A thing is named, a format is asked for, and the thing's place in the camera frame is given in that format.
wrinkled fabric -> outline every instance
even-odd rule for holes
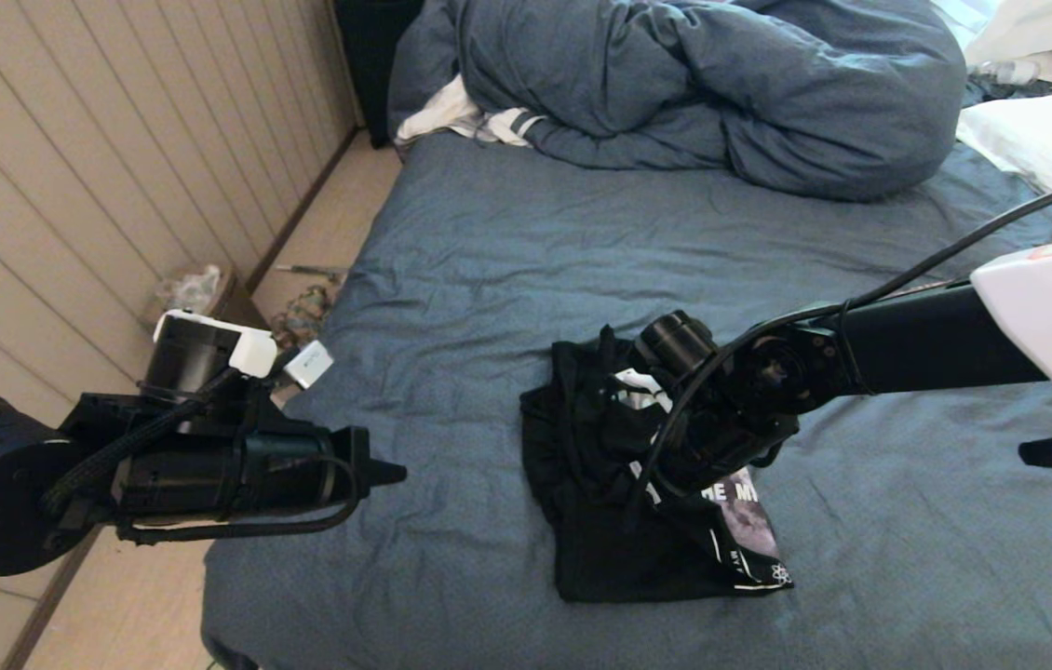
[[[640,462],[667,415],[659,402],[633,408],[621,400],[635,387],[624,385],[620,373],[642,379],[628,367],[631,349],[607,326],[596,343],[552,344],[550,384],[522,395],[522,467],[554,529],[560,596],[673,602],[790,588],[747,468],[683,499],[660,496],[649,485],[653,507],[646,505],[633,528],[623,530]],[[652,377],[645,379],[661,390]]]
[[[225,540],[203,633],[266,670],[568,667],[1052,669],[1052,385],[835,400],[753,472],[795,588],[762,598],[569,605],[522,468],[519,394],[550,346],[633,338],[687,310],[717,339],[836,301],[1033,197],[972,149],[883,202],[800,198],[719,169],[588,170],[425,137],[321,339],[336,364],[287,404],[366,425],[404,464],[338,529]],[[1052,241],[1052,207],[925,281]]]
[[[545,115],[526,140],[574,165],[868,200],[948,156],[965,61],[927,0],[433,0],[399,43],[391,125],[457,73],[481,109]]]

wooden wall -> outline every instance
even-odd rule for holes
[[[248,275],[356,126],[323,0],[0,0],[0,394],[134,391],[153,287]],[[0,665],[53,568],[0,580]]]

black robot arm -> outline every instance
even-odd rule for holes
[[[926,391],[1046,379],[999,330],[967,281],[774,327],[740,347],[675,417],[654,479],[686,495],[773,459],[797,417],[839,395]],[[717,352],[682,310],[634,343],[636,367],[679,398]]]
[[[368,430],[279,411],[284,361],[267,332],[171,312],[156,339],[142,393],[84,393],[58,429],[0,399],[0,576],[58,559],[105,523],[139,544],[330,529],[369,488],[406,479],[369,458]],[[139,527],[329,506],[312,521]]]

bed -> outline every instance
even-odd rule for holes
[[[871,202],[721,166],[589,169],[421,137],[287,413],[366,425],[408,467],[327,533],[206,556],[203,636],[225,667],[1052,667],[1052,385],[836,400],[755,484],[795,588],[761,598],[562,602],[522,470],[519,395],[554,341],[684,309],[729,338],[889,279],[1030,188],[957,144]],[[1052,242],[1052,207],[929,280]]]

